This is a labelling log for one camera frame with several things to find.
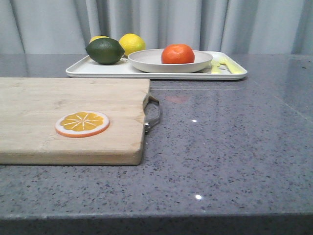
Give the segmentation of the white round plate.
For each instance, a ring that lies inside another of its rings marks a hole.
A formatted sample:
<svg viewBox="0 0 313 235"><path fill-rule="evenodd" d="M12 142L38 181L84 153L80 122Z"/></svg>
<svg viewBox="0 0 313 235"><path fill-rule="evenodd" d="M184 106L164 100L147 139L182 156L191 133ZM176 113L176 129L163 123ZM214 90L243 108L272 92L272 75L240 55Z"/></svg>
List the white round plate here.
<svg viewBox="0 0 313 235"><path fill-rule="evenodd" d="M194 50L195 60L187 64L164 64L161 61L163 49L149 49L131 53L128 60L133 67L150 73L193 73L211 65L213 56Z"/></svg>

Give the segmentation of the orange fruit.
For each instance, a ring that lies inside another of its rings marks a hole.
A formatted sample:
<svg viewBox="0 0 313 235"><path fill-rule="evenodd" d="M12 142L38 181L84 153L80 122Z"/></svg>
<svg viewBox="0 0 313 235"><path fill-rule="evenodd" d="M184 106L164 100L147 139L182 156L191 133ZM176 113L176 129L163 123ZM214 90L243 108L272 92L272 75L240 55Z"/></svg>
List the orange fruit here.
<svg viewBox="0 0 313 235"><path fill-rule="evenodd" d="M168 45L161 54L163 64L189 64L194 63L193 49L186 44Z"/></svg>

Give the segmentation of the white rectangular tray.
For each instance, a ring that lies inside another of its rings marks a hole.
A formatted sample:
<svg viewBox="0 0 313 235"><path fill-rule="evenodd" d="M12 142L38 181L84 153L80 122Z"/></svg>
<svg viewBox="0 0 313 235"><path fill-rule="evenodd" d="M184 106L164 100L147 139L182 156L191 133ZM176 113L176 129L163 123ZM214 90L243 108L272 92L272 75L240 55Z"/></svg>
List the white rectangular tray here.
<svg viewBox="0 0 313 235"><path fill-rule="evenodd" d="M174 80L239 80L247 76L247 71L232 58L222 52L205 51L214 58L227 58L237 65L241 70L240 74L232 74L227 66L222 74L212 74L211 66L193 73L150 73L136 69L131 65L128 58L122 57L119 62L113 65L102 65L93 61L89 56L81 59L66 69L70 77L104 77L104 78L149 78L149 79L174 79Z"/></svg>

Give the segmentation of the orange slice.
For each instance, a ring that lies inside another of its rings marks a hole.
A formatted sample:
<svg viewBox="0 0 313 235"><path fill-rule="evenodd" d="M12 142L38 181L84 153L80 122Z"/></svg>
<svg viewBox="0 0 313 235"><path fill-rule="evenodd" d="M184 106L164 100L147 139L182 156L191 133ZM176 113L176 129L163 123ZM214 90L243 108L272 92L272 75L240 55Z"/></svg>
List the orange slice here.
<svg viewBox="0 0 313 235"><path fill-rule="evenodd" d="M84 138L105 131L110 125L109 118L97 111L79 111L61 117L55 124L55 131L70 138Z"/></svg>

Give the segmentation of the yellow lemon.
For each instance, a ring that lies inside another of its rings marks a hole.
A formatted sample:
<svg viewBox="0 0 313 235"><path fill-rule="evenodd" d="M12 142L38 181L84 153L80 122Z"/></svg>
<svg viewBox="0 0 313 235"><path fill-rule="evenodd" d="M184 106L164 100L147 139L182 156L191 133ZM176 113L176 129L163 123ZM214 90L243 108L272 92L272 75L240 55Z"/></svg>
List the yellow lemon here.
<svg viewBox="0 0 313 235"><path fill-rule="evenodd" d="M119 43L124 48L124 55L126 57L131 53L146 49L145 41L140 36L132 33L123 35Z"/></svg>
<svg viewBox="0 0 313 235"><path fill-rule="evenodd" d="M101 38L108 38L107 36L103 36L103 35L98 35L98 36L93 36L91 39L90 39L90 43L97 40L97 39L101 39Z"/></svg>

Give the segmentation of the yellow-green plastic fork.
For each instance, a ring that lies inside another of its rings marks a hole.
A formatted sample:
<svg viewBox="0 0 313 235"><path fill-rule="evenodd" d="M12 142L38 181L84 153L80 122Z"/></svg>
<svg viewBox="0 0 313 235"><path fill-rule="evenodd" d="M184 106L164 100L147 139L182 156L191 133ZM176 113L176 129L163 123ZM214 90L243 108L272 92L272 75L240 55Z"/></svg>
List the yellow-green plastic fork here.
<svg viewBox="0 0 313 235"><path fill-rule="evenodd" d="M225 68L225 60L223 58L220 58L220 59L214 58L211 61L211 73L212 74L222 74L225 71L227 71L227 69Z"/></svg>

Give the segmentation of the green lime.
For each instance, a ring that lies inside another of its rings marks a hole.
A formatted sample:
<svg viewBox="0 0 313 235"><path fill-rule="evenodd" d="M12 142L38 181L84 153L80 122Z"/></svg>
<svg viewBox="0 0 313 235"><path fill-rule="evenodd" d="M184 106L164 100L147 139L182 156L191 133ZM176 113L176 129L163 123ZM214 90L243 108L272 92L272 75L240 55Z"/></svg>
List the green lime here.
<svg viewBox="0 0 313 235"><path fill-rule="evenodd" d="M121 44L112 38L99 38L86 47L89 57L102 65L112 65L120 61L125 53Z"/></svg>

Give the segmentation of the yellow-green plastic knife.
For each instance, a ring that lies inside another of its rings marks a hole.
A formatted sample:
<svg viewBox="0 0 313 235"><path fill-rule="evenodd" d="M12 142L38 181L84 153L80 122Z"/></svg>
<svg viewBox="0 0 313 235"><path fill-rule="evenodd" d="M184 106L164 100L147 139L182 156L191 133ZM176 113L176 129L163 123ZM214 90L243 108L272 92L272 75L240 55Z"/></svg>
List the yellow-green plastic knife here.
<svg viewBox="0 0 313 235"><path fill-rule="evenodd" d="M227 66L227 68L232 74L242 73L241 70L237 67L237 65L232 61L229 61L226 57L224 58L223 64Z"/></svg>

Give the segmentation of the rear yellow lemon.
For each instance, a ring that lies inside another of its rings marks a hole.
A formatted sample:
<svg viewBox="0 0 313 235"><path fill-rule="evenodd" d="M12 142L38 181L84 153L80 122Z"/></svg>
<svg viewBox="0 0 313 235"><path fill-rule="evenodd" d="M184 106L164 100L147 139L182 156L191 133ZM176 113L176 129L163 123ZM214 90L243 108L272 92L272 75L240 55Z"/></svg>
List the rear yellow lemon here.
<svg viewBox="0 0 313 235"><path fill-rule="evenodd" d="M90 43L97 40L97 39L101 39L101 38L108 38L107 36L103 36L103 35L98 35L98 36L93 36L91 39L90 39Z"/></svg>

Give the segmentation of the wooden cutting board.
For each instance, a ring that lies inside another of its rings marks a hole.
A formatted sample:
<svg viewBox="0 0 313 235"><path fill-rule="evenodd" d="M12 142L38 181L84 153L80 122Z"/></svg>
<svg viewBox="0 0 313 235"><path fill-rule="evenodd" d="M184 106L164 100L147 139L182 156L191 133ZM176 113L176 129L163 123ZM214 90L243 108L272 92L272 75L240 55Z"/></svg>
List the wooden cutting board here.
<svg viewBox="0 0 313 235"><path fill-rule="evenodd" d="M148 79L1 78L0 162L138 165Z"/></svg>

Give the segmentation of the grey curtain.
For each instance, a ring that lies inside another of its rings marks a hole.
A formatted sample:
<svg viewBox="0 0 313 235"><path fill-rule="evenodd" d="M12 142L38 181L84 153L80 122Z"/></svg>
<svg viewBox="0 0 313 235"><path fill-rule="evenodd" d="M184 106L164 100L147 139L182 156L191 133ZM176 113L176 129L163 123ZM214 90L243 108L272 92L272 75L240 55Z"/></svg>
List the grey curtain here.
<svg viewBox="0 0 313 235"><path fill-rule="evenodd" d="M2 54L83 54L93 36L244 54L312 54L310 0L3 0Z"/></svg>

